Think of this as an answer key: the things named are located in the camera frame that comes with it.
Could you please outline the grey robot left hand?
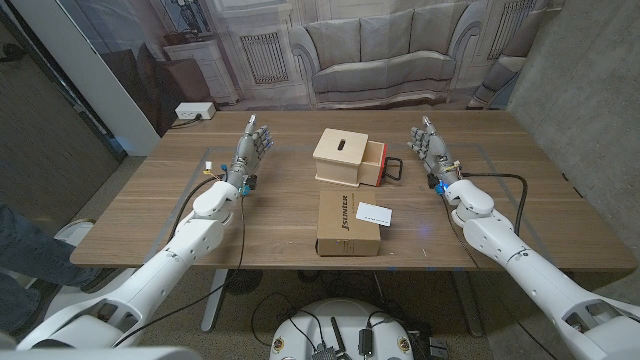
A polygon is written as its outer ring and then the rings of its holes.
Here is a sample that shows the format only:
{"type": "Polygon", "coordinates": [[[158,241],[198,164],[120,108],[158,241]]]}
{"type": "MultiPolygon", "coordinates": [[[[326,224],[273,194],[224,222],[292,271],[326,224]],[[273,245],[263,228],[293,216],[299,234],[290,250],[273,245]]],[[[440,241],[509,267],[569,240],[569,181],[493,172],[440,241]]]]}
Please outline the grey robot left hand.
{"type": "Polygon", "coordinates": [[[259,127],[257,116],[252,114],[237,144],[228,170],[227,182],[241,188],[249,177],[256,174],[262,158],[272,145],[268,126],[259,127]]]}

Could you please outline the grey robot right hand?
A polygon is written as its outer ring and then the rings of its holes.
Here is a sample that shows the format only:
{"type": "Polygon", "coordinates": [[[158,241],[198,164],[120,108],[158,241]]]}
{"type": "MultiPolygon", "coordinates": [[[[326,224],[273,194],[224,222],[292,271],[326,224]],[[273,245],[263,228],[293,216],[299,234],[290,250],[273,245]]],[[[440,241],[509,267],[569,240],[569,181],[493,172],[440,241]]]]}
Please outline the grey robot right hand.
{"type": "Polygon", "coordinates": [[[426,115],[422,117],[422,124],[422,128],[411,128],[411,140],[407,145],[423,162],[429,187],[446,190],[461,179],[461,164],[453,158],[445,141],[426,115]]]}

